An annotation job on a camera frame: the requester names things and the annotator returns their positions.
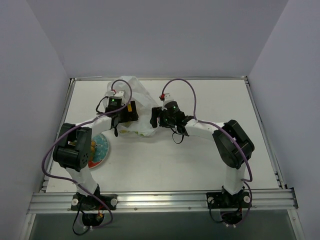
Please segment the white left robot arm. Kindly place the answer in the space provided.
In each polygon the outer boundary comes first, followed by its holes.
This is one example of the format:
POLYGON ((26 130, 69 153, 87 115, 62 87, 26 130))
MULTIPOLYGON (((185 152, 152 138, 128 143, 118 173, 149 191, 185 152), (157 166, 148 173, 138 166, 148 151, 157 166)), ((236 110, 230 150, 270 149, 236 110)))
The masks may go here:
POLYGON ((92 138, 105 131, 114 130, 118 135, 117 126, 122 123, 135 122, 139 119, 136 102, 118 95, 107 96, 105 112, 99 112, 93 119, 82 123, 64 123, 58 139, 54 143, 52 158, 65 169, 70 177, 56 176, 50 178, 65 180, 76 185, 77 193, 83 196, 83 204, 90 210, 100 206, 100 187, 94 180, 88 166, 91 157, 92 138))

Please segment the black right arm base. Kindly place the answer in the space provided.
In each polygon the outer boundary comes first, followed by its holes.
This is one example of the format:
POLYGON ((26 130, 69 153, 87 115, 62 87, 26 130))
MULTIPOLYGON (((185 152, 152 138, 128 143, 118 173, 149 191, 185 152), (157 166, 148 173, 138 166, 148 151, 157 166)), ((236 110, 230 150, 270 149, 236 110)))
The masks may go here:
POLYGON ((240 191, 231 195, 227 191, 207 192, 207 207, 212 209, 242 209, 252 206, 250 194, 240 191))

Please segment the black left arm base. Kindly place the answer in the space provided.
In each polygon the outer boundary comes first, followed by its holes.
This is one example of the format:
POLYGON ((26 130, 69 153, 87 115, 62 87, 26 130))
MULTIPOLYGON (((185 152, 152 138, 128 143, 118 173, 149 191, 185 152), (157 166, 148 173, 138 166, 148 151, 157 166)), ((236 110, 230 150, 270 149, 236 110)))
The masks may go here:
POLYGON ((71 201, 71 211, 77 211, 78 208, 82 211, 97 211, 97 210, 107 210, 107 208, 101 203, 103 202, 110 210, 116 210, 118 204, 116 194, 99 195, 100 200, 88 195, 81 195, 76 193, 71 201))

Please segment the white printed plastic bag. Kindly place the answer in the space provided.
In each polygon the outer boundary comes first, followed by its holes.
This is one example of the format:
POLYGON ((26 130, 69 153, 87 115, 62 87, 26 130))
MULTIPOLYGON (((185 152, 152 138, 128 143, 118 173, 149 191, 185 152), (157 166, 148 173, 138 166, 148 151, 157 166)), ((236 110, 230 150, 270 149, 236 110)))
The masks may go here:
POLYGON ((124 112, 133 116, 137 116, 137 120, 119 123, 117 126, 118 136, 126 138, 150 137, 155 134, 156 128, 150 124, 152 117, 152 108, 159 105, 143 86, 143 84, 135 76, 121 76, 120 81, 111 81, 107 84, 106 96, 110 96, 111 92, 124 92, 125 104, 132 91, 131 104, 127 106, 124 112))

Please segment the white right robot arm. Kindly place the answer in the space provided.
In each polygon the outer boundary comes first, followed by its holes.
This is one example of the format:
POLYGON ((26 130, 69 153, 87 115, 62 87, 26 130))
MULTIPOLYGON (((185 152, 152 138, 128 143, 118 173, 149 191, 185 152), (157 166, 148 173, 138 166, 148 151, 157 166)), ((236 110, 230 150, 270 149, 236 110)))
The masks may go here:
POLYGON ((226 174, 222 193, 223 203, 234 206, 240 201, 239 192, 244 187, 245 169, 255 146, 236 120, 214 123, 196 119, 180 110, 176 101, 163 107, 151 109, 150 124, 174 130, 179 135, 199 137, 214 141, 222 161, 226 164, 226 174))

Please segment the brown fake fruit cluster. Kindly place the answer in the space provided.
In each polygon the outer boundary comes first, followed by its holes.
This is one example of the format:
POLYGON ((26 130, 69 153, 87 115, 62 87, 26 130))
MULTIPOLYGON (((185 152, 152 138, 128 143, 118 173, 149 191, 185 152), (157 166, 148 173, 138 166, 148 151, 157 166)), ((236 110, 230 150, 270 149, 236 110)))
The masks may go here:
POLYGON ((96 152, 96 142, 94 140, 91 141, 90 144, 90 157, 89 160, 92 161, 96 152))

